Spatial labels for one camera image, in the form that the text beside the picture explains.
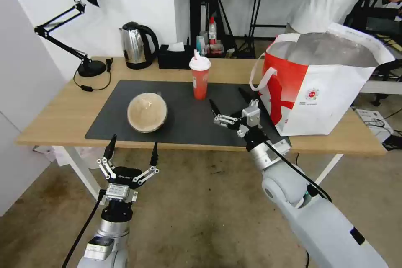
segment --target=shopping bag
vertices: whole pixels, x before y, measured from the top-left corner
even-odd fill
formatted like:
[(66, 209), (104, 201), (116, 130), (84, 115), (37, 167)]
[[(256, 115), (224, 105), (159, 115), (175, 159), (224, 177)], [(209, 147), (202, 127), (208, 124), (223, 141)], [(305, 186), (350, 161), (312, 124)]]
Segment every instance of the shopping bag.
[(340, 24), (326, 33), (279, 35), (260, 56), (259, 91), (282, 136), (329, 134), (375, 68), (395, 60), (372, 36)]

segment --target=kettle handle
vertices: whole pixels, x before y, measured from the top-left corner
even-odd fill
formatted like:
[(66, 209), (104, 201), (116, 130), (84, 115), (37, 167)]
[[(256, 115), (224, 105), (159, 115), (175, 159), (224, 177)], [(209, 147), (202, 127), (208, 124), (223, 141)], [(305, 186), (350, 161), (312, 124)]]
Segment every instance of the kettle handle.
[[(152, 29), (150, 29), (148, 26), (145, 25), (138, 25), (138, 30), (142, 38), (142, 43), (144, 43), (145, 59), (147, 61), (148, 60), (153, 61), (156, 58), (156, 55), (158, 54), (159, 51), (159, 43), (156, 34), (152, 31)], [(149, 34), (151, 36), (152, 43), (154, 44), (155, 50), (153, 53), (151, 53), (151, 48), (149, 47), (149, 41), (146, 37), (146, 34)]]

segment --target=black desk mat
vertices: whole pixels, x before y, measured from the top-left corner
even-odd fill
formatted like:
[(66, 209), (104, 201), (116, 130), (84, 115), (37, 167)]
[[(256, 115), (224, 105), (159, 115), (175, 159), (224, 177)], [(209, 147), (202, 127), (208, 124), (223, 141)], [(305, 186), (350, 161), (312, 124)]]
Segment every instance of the black desk mat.
[[(110, 140), (117, 134), (120, 141), (168, 142), (217, 146), (245, 146), (235, 131), (213, 123), (209, 104), (212, 98), (222, 114), (230, 115), (247, 107), (238, 92), (242, 87), (251, 92), (249, 85), (209, 83), (205, 100), (196, 100), (191, 82), (153, 82), (121, 80), (117, 83), (85, 138)], [(127, 120), (130, 101), (144, 92), (159, 93), (167, 104), (167, 119), (152, 133), (135, 131)], [(283, 139), (273, 126), (268, 114), (261, 112), (261, 125), (269, 139), (276, 143)]]

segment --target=stainless steel kettle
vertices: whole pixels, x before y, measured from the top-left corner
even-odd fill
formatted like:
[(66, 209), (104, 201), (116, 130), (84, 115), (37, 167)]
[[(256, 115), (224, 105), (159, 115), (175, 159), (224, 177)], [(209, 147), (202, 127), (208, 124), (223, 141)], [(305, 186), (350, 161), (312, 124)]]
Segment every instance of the stainless steel kettle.
[[(158, 39), (155, 33), (147, 26), (136, 22), (128, 22), (119, 28), (124, 58), (128, 68), (143, 69), (152, 64), (159, 50)], [(155, 50), (151, 53), (149, 41), (146, 35), (150, 35)]]

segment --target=logo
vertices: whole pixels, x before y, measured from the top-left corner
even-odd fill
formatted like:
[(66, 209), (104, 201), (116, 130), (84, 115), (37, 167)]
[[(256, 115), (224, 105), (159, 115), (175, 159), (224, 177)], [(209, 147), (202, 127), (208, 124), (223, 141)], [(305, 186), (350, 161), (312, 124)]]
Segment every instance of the logo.
[(318, 89), (310, 89), (310, 90), (307, 91), (306, 99), (308, 99), (308, 100), (316, 100), (318, 94), (319, 94)]
[(129, 176), (121, 176), (121, 175), (117, 175), (117, 177), (119, 177), (119, 178), (123, 178), (123, 179), (132, 179), (132, 177), (129, 177)]

